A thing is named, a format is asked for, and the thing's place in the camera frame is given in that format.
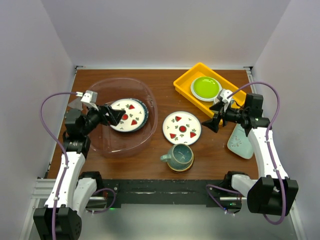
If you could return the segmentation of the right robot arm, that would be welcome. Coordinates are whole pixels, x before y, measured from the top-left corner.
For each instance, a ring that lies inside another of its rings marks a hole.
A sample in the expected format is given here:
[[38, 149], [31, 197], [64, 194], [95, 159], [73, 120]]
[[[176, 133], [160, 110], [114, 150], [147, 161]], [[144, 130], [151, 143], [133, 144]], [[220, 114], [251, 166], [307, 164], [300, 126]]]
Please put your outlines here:
[[232, 107], [232, 92], [223, 89], [218, 102], [210, 107], [213, 118], [202, 123], [213, 132], [218, 132], [219, 123], [232, 122], [241, 125], [255, 155], [258, 179], [247, 174], [230, 171], [225, 176], [223, 192], [230, 197], [237, 193], [247, 199], [251, 213], [287, 216], [294, 203], [299, 186], [283, 169], [273, 142], [270, 120], [263, 117], [263, 96], [248, 93], [241, 108]]

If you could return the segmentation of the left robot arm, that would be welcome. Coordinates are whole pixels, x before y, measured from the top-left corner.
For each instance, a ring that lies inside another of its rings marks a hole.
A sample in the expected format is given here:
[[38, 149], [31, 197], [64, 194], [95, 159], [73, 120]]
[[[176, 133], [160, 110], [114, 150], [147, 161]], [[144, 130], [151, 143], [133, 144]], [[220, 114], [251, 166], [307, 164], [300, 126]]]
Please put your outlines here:
[[59, 172], [44, 206], [33, 214], [40, 239], [79, 239], [82, 215], [90, 197], [99, 196], [104, 190], [99, 172], [79, 176], [91, 145], [89, 133], [98, 125], [117, 126], [125, 113], [107, 104], [91, 107], [87, 114], [76, 108], [65, 113]]

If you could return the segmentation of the watermelon pattern plate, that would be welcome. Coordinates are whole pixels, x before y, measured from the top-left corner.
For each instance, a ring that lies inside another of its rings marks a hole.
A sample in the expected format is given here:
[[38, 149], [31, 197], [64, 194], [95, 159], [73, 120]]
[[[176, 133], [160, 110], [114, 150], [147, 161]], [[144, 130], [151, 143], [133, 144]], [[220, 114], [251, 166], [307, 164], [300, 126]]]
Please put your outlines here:
[[163, 121], [162, 133], [173, 145], [192, 145], [198, 141], [202, 126], [197, 117], [186, 111], [175, 111]]
[[128, 133], [141, 129], [148, 120], [149, 112], [143, 102], [135, 98], [123, 98], [110, 105], [114, 110], [125, 110], [117, 126], [110, 127], [115, 131]]

